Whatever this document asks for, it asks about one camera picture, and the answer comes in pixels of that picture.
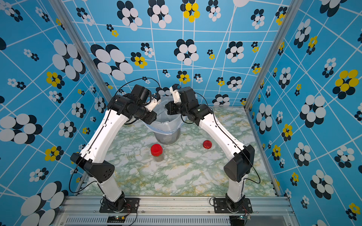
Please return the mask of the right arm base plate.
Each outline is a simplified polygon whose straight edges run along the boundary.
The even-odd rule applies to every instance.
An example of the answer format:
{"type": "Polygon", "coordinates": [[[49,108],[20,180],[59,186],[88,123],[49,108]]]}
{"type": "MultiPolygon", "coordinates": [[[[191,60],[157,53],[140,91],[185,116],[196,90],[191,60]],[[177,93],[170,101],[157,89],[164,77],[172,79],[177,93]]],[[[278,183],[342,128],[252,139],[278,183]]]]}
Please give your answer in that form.
{"type": "Polygon", "coordinates": [[[238,202],[233,202],[227,198],[212,198],[211,204],[214,207],[215,213],[224,214],[252,214],[253,209],[251,201],[248,198],[243,198],[238,202]]]}

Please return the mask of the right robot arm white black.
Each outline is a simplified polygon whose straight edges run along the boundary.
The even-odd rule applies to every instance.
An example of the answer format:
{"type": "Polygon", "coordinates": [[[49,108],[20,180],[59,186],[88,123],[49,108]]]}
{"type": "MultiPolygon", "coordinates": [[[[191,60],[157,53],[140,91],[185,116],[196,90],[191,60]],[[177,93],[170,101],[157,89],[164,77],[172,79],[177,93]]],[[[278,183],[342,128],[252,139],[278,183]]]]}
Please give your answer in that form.
{"type": "Polygon", "coordinates": [[[245,181],[254,167],[255,149],[238,141],[216,118],[207,104],[200,104],[191,87],[181,88],[175,84],[170,87],[173,100],[165,105],[168,115],[186,116],[221,147],[228,162],[224,172],[229,178],[229,187],[225,196],[226,206],[232,213],[239,212],[244,201],[245,181]]]}

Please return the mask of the red knobbed jar lid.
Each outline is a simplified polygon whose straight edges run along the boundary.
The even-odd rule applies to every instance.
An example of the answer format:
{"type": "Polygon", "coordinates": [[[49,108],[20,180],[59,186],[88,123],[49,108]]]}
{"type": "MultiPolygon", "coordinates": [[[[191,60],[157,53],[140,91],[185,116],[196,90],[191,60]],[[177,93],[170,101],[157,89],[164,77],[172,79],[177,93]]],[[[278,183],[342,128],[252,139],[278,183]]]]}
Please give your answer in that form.
{"type": "Polygon", "coordinates": [[[152,145],[150,150],[151,150],[152,155],[157,155],[157,154],[163,153],[163,148],[161,147],[160,144],[152,145]]]}

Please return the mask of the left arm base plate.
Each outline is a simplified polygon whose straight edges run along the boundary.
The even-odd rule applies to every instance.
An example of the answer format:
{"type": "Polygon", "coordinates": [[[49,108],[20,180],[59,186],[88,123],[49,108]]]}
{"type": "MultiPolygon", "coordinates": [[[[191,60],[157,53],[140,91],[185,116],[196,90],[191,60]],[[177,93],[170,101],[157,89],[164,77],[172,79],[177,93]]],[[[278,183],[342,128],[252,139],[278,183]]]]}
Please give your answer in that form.
{"type": "Polygon", "coordinates": [[[140,204],[140,198],[121,198],[111,202],[106,198],[101,199],[100,213],[136,213],[140,204]]]}

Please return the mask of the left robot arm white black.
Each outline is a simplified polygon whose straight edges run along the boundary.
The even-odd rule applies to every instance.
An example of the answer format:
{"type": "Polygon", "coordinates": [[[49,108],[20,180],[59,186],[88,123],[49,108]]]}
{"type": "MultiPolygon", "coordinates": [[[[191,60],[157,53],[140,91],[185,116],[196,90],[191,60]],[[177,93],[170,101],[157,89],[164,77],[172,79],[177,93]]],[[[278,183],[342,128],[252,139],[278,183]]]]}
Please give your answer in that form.
{"type": "Polygon", "coordinates": [[[114,95],[99,127],[89,143],[79,153],[73,153],[71,161],[97,182],[103,193],[104,206],[114,212],[121,212],[126,206],[124,192],[114,178],[115,167],[105,160],[107,151],[118,131],[128,120],[134,118],[146,124],[156,120],[154,108],[160,103],[159,94],[135,85],[132,92],[114,95]]]}

